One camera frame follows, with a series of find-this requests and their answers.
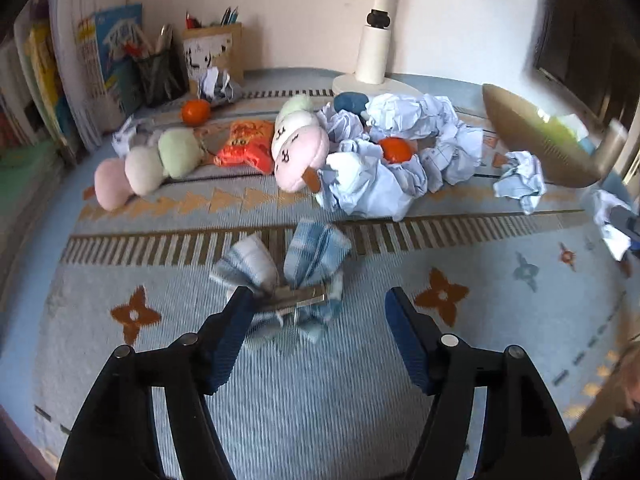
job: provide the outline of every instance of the red snack package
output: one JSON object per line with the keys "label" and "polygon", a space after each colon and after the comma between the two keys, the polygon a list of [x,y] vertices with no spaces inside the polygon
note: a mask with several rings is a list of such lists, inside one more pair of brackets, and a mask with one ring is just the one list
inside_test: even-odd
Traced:
{"label": "red snack package", "polygon": [[242,119],[231,123],[230,135],[213,159],[217,166],[248,164],[264,174],[273,173],[271,121]]}

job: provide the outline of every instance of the metal screw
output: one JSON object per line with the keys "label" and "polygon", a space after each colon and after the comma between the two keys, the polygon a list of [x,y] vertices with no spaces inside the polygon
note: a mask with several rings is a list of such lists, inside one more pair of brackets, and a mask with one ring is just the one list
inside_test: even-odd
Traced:
{"label": "metal screw", "polygon": [[186,334],[182,334],[178,341],[181,345],[189,346],[194,344],[198,340],[198,334],[193,332],[187,332]]}
{"label": "metal screw", "polygon": [[454,336],[453,334],[445,334],[444,336],[442,336],[440,338],[440,342],[444,345],[444,346],[458,346],[458,343],[460,342],[460,340]]}
{"label": "metal screw", "polygon": [[507,352],[509,352],[509,355],[513,358],[516,359],[522,359],[525,356],[524,350],[519,347],[518,345],[511,345],[508,349]]}
{"label": "metal screw", "polygon": [[113,351],[114,357],[126,357],[131,352],[131,348],[129,345],[120,345]]}

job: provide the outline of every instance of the white wall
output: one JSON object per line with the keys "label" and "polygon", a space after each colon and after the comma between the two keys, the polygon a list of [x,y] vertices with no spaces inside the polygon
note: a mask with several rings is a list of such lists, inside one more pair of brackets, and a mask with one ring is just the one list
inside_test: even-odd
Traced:
{"label": "white wall", "polygon": [[[312,66],[352,72],[373,0],[129,0],[144,5],[154,36],[186,10],[203,22],[238,5],[246,26],[246,67]],[[569,107],[529,77],[540,0],[399,0],[391,72],[492,82],[550,113]]]}

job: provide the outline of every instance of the green plush ball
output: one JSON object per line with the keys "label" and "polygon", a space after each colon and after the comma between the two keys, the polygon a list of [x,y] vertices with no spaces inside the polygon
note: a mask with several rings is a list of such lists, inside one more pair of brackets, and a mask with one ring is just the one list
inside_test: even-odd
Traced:
{"label": "green plush ball", "polygon": [[202,149],[192,128],[169,128],[158,141],[164,171],[171,178],[183,178],[202,160]]}
{"label": "green plush ball", "polygon": [[314,112],[314,104],[311,101],[311,97],[306,94],[298,94],[290,97],[287,102],[282,105],[280,113],[276,117],[276,130],[280,127],[282,120],[298,110],[306,110],[307,112]]}

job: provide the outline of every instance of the plaid fabric bow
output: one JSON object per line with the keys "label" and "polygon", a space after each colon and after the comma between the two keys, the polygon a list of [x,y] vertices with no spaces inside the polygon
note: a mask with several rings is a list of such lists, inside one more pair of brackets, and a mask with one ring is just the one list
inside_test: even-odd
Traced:
{"label": "plaid fabric bow", "polygon": [[[256,314],[245,344],[255,349],[274,340],[281,349],[291,350],[300,336],[318,341],[342,307],[340,265],[350,250],[350,240],[334,225],[301,220],[284,260],[284,279],[290,288],[324,282],[327,302],[297,308],[284,316],[276,312]],[[257,235],[235,243],[214,264],[210,276],[231,293],[236,286],[247,286],[259,296],[273,293],[279,281],[276,264]]]}

